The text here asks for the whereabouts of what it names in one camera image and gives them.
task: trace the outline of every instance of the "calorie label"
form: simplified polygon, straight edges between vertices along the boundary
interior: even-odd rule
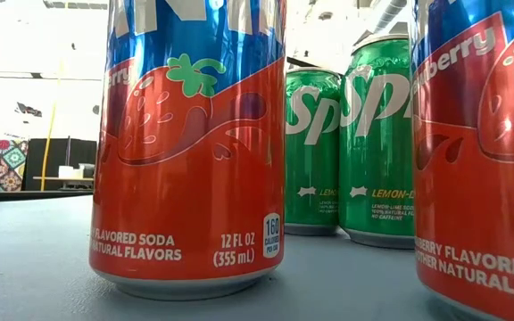
[[[280,229],[282,222],[277,213],[270,213],[263,224],[263,257],[272,259],[280,247]]]

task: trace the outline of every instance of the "sprite can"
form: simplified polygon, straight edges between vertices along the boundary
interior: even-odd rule
[[[341,85],[340,226],[358,243],[413,248],[410,57],[404,35],[352,54]]]
[[[338,227],[339,80],[319,68],[286,75],[286,233],[331,235]]]

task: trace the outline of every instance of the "aluminum can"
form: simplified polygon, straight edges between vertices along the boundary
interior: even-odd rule
[[[514,1],[416,1],[420,280],[458,311],[514,320]]]
[[[319,68],[286,75],[288,234],[332,235],[338,227],[339,80]]]
[[[195,300],[283,258],[285,0],[111,1],[90,265]]]
[[[406,35],[360,44],[341,85],[340,226],[367,245],[413,248]]]

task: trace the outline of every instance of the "white bright background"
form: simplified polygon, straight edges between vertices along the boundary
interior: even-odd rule
[[[371,12],[358,10],[354,1],[287,0],[287,55],[344,72]],[[331,19],[319,19],[324,12]],[[99,116],[92,108],[102,101],[107,20],[106,10],[47,9],[43,0],[0,3],[0,136],[46,137],[56,101],[52,137],[98,138]],[[71,80],[57,86],[61,60],[63,78]],[[45,79],[33,79],[31,72]],[[15,112],[17,102],[43,117]]]

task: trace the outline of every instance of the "gray table surface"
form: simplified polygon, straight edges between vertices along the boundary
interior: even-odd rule
[[[92,200],[0,202],[0,320],[453,320],[420,284],[411,251],[344,235],[286,237],[279,268],[212,300],[128,296],[87,263]]]

